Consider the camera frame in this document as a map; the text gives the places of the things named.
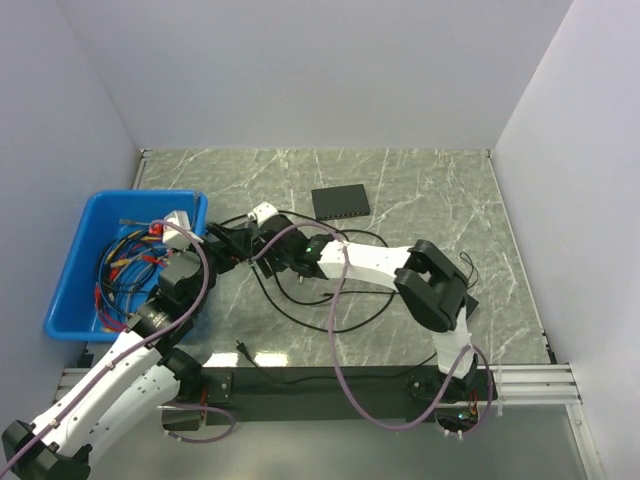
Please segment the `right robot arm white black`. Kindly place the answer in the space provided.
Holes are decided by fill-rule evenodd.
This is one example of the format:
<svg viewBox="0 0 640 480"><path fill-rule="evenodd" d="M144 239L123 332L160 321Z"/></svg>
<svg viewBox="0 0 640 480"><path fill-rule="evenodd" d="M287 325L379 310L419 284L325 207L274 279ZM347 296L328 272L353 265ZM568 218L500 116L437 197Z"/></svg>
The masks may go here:
<svg viewBox="0 0 640 480"><path fill-rule="evenodd" d="M404 302L412 318L432 335L443 398L467 400L477 390L479 354L467 319L477 306L468 280L433 243L385 247L353 243L316 221L294 224L286 216L254 211L252 262L266 275L291 270L304 278L356 280L384 287Z"/></svg>

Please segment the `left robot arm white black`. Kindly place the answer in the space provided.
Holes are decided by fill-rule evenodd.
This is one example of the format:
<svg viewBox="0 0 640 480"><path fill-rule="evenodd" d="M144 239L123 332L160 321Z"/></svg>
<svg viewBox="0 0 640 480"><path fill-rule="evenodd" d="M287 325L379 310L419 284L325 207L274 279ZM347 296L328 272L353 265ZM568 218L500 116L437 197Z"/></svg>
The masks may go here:
<svg viewBox="0 0 640 480"><path fill-rule="evenodd" d="M30 422L2 434L5 473L19 479L86 479L100 457L152 409L194 399L200 364L178 349L218 275L248 258L251 233L209 223L177 252L153 294L71 390Z"/></svg>

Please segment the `black network switch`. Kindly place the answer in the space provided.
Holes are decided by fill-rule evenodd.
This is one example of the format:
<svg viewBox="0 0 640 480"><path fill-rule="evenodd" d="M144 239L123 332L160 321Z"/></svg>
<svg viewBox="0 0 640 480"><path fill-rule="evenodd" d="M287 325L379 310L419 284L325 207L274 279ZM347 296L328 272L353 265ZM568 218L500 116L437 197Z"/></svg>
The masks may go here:
<svg viewBox="0 0 640 480"><path fill-rule="evenodd" d="M317 220L362 217L371 213L363 184L313 189L311 198Z"/></svg>

